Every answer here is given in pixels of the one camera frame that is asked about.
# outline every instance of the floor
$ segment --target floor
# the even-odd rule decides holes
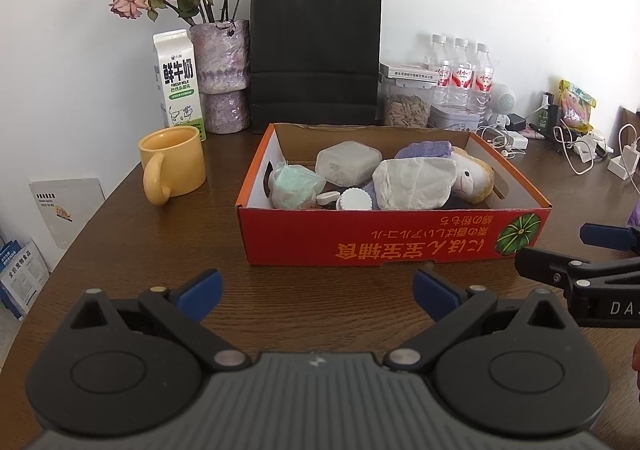
[[[18,334],[18,329],[20,329],[20,321],[8,309],[0,305],[0,372],[2,372],[2,366],[4,366],[15,335]]]

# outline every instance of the blue gripper pad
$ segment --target blue gripper pad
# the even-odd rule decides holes
[[[180,295],[175,306],[193,321],[201,322],[222,300],[222,290],[222,275],[210,270]]]
[[[589,246],[622,252],[635,251],[638,247],[638,238],[629,227],[585,223],[580,228],[580,240]]]
[[[462,305],[460,294],[445,287],[436,277],[424,270],[414,274],[414,300],[437,322]]]

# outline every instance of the mug handle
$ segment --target mug handle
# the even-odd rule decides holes
[[[160,181],[163,161],[164,154],[154,154],[146,164],[145,175],[143,176],[146,198],[154,205],[163,205],[169,201],[169,195],[171,194],[171,189]]]

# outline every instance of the yellow mug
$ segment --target yellow mug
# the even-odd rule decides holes
[[[200,132],[190,125],[156,131],[138,142],[146,198],[163,205],[196,190],[207,178]]]

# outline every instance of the green label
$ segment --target green label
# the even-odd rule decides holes
[[[189,89],[187,91],[180,91],[179,93],[169,95],[169,100],[176,100],[177,98],[182,98],[183,96],[191,96],[195,91],[193,89]]]
[[[204,141],[207,139],[207,134],[204,131],[203,118],[198,118],[197,120],[192,120],[191,122],[177,123],[177,125],[191,125],[192,127],[195,127],[198,131],[200,131],[200,141]]]

